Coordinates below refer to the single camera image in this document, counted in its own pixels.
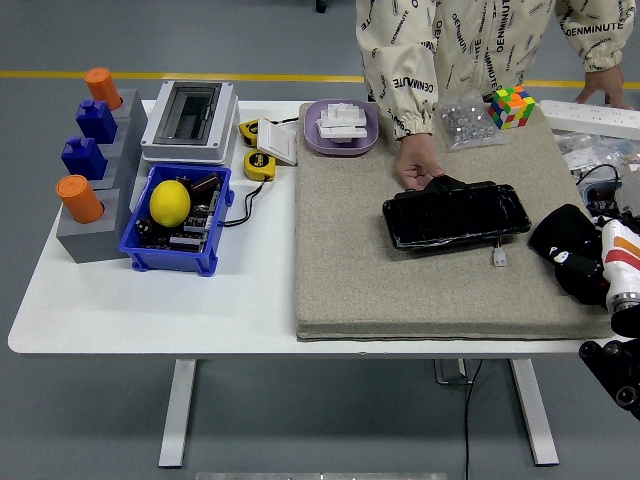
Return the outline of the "person's right hand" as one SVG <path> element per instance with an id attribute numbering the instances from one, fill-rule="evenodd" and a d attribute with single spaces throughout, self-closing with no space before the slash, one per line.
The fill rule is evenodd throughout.
<path id="1" fill-rule="evenodd" d="M 409 135 L 400 140 L 395 173 L 405 188 L 418 191 L 445 174 L 437 162 L 436 143 L 431 134 Z"/>

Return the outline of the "person's left hand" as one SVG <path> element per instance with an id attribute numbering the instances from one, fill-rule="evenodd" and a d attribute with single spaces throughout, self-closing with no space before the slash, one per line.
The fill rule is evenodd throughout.
<path id="1" fill-rule="evenodd" d="M 585 104 L 598 91 L 604 93 L 605 103 L 611 107 L 633 110 L 633 107 L 624 100 L 624 75 L 620 65 L 605 70 L 586 72 L 584 87 L 575 102 Z"/>

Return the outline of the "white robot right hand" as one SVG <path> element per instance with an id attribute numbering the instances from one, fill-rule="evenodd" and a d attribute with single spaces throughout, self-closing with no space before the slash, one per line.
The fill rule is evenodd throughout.
<path id="1" fill-rule="evenodd" d="M 617 219 L 594 224 L 565 205 L 540 223 L 530 246 L 554 266 L 561 287 L 611 312 L 639 303 L 639 235 Z"/>

